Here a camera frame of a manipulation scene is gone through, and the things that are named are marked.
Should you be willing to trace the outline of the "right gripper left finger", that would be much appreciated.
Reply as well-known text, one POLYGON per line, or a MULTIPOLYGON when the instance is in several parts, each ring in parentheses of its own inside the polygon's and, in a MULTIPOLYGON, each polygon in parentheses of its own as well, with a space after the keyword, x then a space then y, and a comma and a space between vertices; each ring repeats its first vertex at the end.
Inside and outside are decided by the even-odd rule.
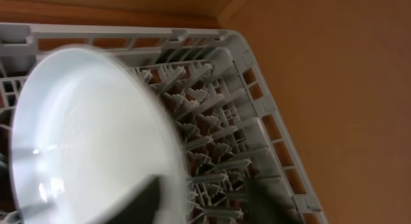
POLYGON ((106 224, 152 224, 156 212, 161 206, 161 177, 153 176, 146 186, 116 214, 113 214, 106 224))

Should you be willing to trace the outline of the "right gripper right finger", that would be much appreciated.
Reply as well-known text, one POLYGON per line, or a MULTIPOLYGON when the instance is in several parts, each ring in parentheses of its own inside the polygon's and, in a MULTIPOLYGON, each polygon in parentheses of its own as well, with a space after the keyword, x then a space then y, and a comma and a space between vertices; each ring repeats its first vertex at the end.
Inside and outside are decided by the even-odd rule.
POLYGON ((256 179, 248 179, 245 184, 248 205, 248 222, 252 224, 301 224, 268 188, 256 179))

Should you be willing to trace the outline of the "light blue plate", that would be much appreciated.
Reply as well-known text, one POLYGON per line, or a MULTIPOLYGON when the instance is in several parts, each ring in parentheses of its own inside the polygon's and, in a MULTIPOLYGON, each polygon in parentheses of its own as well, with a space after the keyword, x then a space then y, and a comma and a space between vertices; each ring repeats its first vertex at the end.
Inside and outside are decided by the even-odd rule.
POLYGON ((105 223, 161 177, 153 223, 185 223, 182 142, 152 90, 101 49, 41 60, 12 119, 13 195, 24 223, 105 223))

